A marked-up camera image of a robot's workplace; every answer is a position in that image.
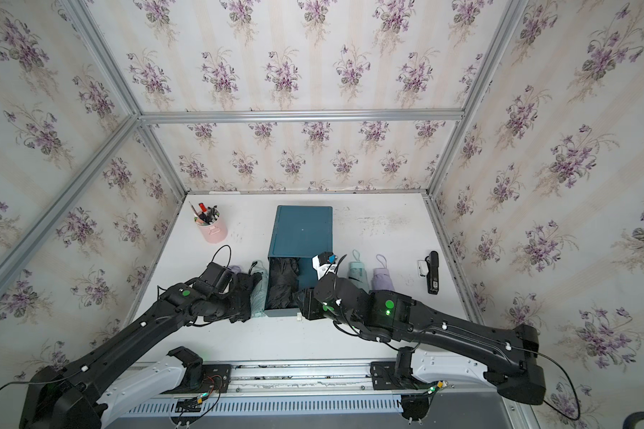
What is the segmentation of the teal drawer cabinet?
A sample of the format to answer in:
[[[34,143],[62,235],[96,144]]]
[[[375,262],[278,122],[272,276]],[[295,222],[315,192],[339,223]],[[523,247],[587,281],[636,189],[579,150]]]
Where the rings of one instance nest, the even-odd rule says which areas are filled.
[[[299,289],[314,287],[318,278],[312,267],[313,257],[333,250],[333,209],[329,206],[279,206],[268,250],[273,257],[299,259]],[[288,309],[265,309],[269,317],[295,316],[299,311],[297,293]]]

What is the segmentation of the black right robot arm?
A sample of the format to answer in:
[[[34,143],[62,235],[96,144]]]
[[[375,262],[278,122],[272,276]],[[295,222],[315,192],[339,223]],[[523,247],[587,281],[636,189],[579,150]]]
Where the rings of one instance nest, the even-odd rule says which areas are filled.
[[[343,334],[388,344],[405,341],[456,353],[485,366],[485,380],[508,400],[545,403],[538,331],[529,325],[498,329],[445,314],[395,291],[364,291],[327,273],[294,295],[309,321],[327,318]]]

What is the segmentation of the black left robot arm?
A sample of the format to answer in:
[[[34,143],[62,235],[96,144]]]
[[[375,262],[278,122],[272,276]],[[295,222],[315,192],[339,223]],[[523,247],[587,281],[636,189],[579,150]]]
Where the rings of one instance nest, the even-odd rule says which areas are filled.
[[[66,366],[46,366],[24,383],[21,428],[104,428],[126,411],[179,386],[198,388],[203,360],[186,347],[125,380],[119,377],[146,352],[185,326],[247,321],[260,275],[234,273],[210,261],[205,271],[163,291],[139,318]]]

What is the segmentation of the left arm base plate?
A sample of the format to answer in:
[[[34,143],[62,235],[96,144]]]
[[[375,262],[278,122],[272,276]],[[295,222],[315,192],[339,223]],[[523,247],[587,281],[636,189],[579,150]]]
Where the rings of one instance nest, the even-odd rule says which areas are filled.
[[[226,393],[233,366],[229,364],[204,363],[192,350],[178,347],[170,350],[169,357],[179,359],[184,376],[180,383],[166,393]]]

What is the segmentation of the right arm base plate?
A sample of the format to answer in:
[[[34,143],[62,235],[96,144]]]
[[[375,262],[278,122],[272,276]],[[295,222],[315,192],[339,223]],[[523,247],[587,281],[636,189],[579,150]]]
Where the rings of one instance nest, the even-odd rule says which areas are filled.
[[[402,347],[397,351],[394,361],[373,361],[370,363],[370,376],[375,391],[424,390],[435,393],[447,383],[444,381],[424,382],[413,375],[411,360],[415,348]]]

